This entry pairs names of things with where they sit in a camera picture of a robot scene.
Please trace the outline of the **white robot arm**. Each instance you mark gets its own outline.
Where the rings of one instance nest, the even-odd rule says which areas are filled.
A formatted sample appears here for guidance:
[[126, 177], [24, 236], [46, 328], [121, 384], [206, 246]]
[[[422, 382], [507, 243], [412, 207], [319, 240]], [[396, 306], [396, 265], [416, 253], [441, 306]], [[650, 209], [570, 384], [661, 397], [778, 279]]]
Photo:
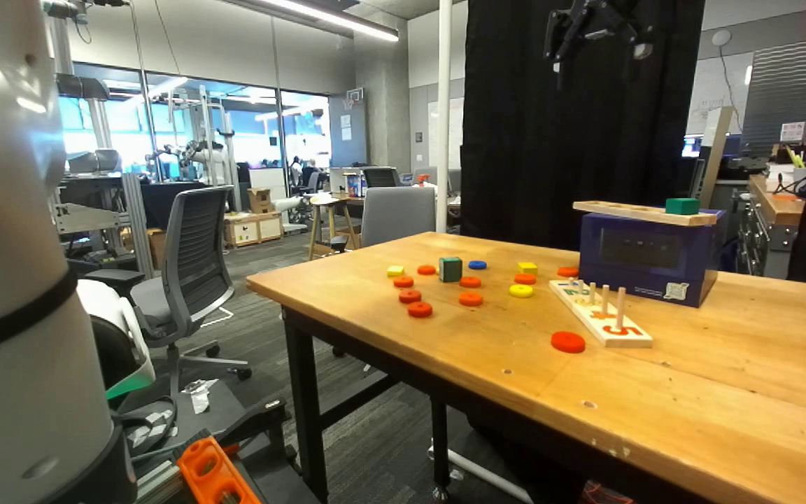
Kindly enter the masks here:
[[0, 0], [0, 504], [130, 504], [128, 447], [49, 219], [62, 166], [41, 4]]

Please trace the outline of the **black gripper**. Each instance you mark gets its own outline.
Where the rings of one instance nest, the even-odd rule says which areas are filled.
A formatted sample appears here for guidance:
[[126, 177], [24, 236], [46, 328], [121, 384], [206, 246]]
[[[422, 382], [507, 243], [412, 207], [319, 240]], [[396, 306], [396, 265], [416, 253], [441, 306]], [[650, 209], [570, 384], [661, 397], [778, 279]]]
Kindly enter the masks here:
[[574, 0], [567, 11], [552, 11], [545, 19], [545, 60], [552, 72], [561, 71], [564, 33], [570, 40], [633, 40], [633, 62], [647, 62], [655, 53], [651, 32], [630, 22], [610, 0]]

